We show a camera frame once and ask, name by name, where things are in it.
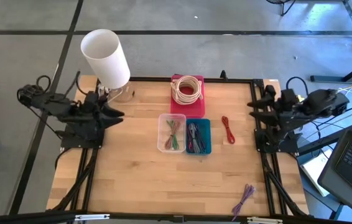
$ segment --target red cable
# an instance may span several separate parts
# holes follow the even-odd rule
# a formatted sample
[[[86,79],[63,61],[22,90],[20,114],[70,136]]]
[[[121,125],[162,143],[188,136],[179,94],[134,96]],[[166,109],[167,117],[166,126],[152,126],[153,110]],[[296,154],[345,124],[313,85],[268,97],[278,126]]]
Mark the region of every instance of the red cable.
[[[234,138],[233,134],[231,134],[230,127],[228,126],[228,118],[226,116],[221,117],[221,121],[226,127],[227,131],[227,140],[230,144],[234,144],[236,142],[236,139]]]

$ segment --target gray floor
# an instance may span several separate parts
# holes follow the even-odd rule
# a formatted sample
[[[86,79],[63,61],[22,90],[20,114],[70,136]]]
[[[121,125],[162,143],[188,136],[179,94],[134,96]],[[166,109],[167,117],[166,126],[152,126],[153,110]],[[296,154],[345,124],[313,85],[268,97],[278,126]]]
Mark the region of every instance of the gray floor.
[[[76,3],[0,0],[0,29],[68,30]],[[285,17],[279,13],[280,6],[265,0],[89,0],[83,4],[76,29],[352,31],[351,18],[341,2],[297,1]],[[72,39],[58,92],[68,88],[78,69],[93,75],[80,52],[82,38],[75,35]],[[230,78],[277,78],[285,86],[292,76],[307,79],[310,75],[346,75],[352,71],[352,36],[120,35],[120,39],[134,76],[181,73],[218,77],[224,69]],[[64,41],[62,35],[0,35],[0,215],[7,213],[38,122],[17,102],[16,90],[34,83],[39,75],[53,76]],[[291,85],[304,95],[299,82]],[[308,87],[313,91],[344,85],[309,82]],[[348,97],[352,106],[352,93]],[[55,129],[63,128],[52,118],[49,123]],[[352,124],[352,118],[338,124]],[[305,126],[304,136],[314,130]],[[329,127],[322,134],[337,130]],[[46,129],[22,213],[45,209],[59,144]],[[309,194],[306,198],[312,215],[329,217],[328,208]],[[343,219],[352,221],[352,211],[346,211]]]

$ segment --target green wire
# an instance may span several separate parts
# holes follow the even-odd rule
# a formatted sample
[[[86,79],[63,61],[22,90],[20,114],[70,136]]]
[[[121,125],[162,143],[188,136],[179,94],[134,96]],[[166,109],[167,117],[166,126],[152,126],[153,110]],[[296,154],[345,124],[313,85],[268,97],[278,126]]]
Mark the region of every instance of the green wire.
[[[168,123],[168,125],[170,126],[170,130],[172,131],[172,129],[174,128],[174,121],[166,121],[166,123]],[[172,140],[172,148],[177,150],[178,149],[178,143],[177,143],[177,138],[176,135],[173,135],[173,140]]]

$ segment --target wooden table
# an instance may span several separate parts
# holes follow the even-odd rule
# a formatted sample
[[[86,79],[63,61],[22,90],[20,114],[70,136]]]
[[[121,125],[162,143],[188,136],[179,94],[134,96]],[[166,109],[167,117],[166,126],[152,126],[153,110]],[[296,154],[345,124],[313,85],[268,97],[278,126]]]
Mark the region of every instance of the wooden table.
[[[280,90],[277,80],[264,80]],[[132,82],[136,94],[111,106],[125,112],[124,121],[106,130],[99,150],[89,201],[90,212],[184,215],[231,215],[245,184],[256,191],[240,215],[267,216],[266,189],[248,84],[206,83],[205,116],[211,121],[212,153],[208,156],[167,154],[157,149],[158,117],[170,110],[168,82]],[[84,91],[95,90],[96,77],[82,76]],[[84,96],[77,92],[76,100]],[[221,117],[229,118],[236,138],[231,145]],[[56,206],[74,184],[81,149],[64,154],[57,166],[47,208]],[[308,213],[296,160],[278,153],[282,183],[301,210]],[[78,206],[81,208],[81,190]],[[276,211],[279,203],[273,188]]]

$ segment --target pink box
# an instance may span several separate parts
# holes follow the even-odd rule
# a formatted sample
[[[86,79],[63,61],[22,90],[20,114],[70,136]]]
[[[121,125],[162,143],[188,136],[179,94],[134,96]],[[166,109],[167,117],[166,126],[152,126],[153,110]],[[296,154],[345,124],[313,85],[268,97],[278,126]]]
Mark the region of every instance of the pink box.
[[[183,75],[173,75],[171,80],[179,79]],[[201,93],[202,100],[197,99],[196,102],[190,105],[180,105],[176,103],[173,97],[170,97],[170,113],[172,114],[184,114],[186,118],[202,118],[205,115],[205,95],[204,95],[204,82],[202,75],[192,75],[197,78],[198,81],[201,81]],[[192,94],[190,88],[181,88],[180,91],[185,94]]]

